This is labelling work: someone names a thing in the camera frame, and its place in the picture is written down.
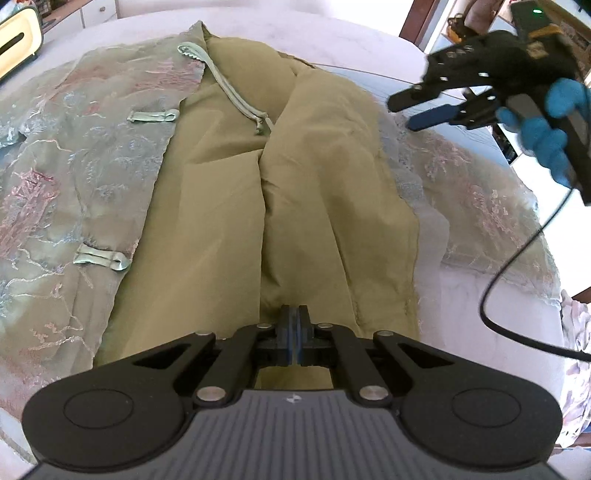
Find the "green embroidered sheer garment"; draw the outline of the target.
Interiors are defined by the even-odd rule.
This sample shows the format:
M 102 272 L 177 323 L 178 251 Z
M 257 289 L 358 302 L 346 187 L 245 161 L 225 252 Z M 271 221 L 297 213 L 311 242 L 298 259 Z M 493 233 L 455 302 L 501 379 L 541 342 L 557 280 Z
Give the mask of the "green embroidered sheer garment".
M 497 155 L 412 133 L 366 88 L 266 44 L 172 36 L 85 53 L 1 95 L 1 410 L 283 303 L 534 381 L 559 359 L 479 324 L 536 228 Z

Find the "white drawer cabinet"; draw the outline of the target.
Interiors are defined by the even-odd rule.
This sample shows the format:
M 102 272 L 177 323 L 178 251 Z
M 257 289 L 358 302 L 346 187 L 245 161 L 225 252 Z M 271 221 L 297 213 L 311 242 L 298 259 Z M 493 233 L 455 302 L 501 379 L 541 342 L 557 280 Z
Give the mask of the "white drawer cabinet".
M 118 18 L 115 0 L 59 1 L 59 6 L 43 19 L 45 43 L 74 35 Z

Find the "yellow tissue box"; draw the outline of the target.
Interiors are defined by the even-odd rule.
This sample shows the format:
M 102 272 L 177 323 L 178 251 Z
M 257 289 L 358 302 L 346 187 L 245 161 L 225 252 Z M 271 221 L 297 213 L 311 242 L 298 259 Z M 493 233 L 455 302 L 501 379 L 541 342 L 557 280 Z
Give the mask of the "yellow tissue box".
M 37 56 L 42 22 L 34 4 L 9 1 L 1 8 L 1 81 Z

